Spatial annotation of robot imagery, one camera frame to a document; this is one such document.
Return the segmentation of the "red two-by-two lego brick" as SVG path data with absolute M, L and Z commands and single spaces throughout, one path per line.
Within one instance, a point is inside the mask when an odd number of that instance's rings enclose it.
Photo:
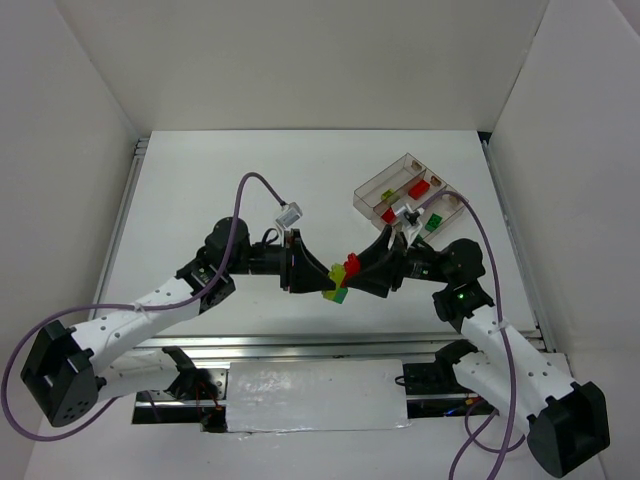
M 343 264 L 345 270 L 345 278 L 351 278 L 358 274 L 361 270 L 361 262 L 355 253 L 350 253 Z

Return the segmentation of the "lime two-by-four lego brick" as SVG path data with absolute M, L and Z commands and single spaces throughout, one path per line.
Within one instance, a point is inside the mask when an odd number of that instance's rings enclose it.
M 330 290 L 324 290 L 322 296 L 325 300 L 342 304 L 348 294 L 348 288 L 342 285 L 346 276 L 346 270 L 343 264 L 333 264 L 328 277 L 335 284 L 335 287 Z

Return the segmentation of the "red curved lego piece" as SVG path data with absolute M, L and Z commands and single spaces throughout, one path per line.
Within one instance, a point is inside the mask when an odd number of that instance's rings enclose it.
M 391 208 L 388 208 L 382 215 L 381 219 L 386 224 L 392 224 L 396 220 L 396 215 Z

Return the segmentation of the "lime curved lego piece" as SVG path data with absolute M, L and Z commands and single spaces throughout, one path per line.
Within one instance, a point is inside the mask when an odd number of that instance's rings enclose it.
M 393 195 L 394 191 L 392 189 L 388 189 L 385 192 L 383 192 L 380 196 L 382 201 L 385 201 L 386 199 L 388 199 L 389 197 L 391 197 Z

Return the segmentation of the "red two-by-four lego brick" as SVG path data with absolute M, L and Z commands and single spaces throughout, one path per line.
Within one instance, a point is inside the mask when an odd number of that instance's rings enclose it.
M 429 182 L 421 179 L 409 189 L 407 195 L 414 200 L 419 200 L 429 191 L 430 187 L 431 185 Z

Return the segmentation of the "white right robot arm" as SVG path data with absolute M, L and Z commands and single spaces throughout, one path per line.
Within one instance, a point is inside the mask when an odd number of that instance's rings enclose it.
M 432 296 L 436 314 L 462 337 L 437 351 L 432 363 L 404 367 L 398 380 L 408 393 L 430 387 L 475 392 L 511 421 L 537 463 L 555 478 L 609 446 L 604 393 L 556 368 L 498 318 L 497 299 L 479 283 L 486 270 L 477 242 L 459 239 L 436 251 L 425 242 L 411 246 L 385 227 L 367 249 L 350 255 L 342 280 L 331 279 L 299 238 L 289 243 L 291 293 L 347 287 L 385 298 L 406 279 L 443 284 Z

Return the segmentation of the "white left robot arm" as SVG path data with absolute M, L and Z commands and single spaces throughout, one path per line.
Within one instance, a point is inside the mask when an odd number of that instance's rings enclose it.
M 298 230 L 274 245 L 251 243 L 246 223 L 226 217 L 194 259 L 125 309 L 74 327 L 54 320 L 39 329 L 21 379 L 53 427 L 82 418 L 96 403 L 130 390 L 161 390 L 175 399 L 217 401 L 217 379 L 177 346 L 149 354 L 137 346 L 169 327 L 198 317 L 235 291 L 233 275 L 276 275 L 283 290 L 304 294 L 335 283 L 306 248 Z M 133 380 L 131 388 L 127 380 Z

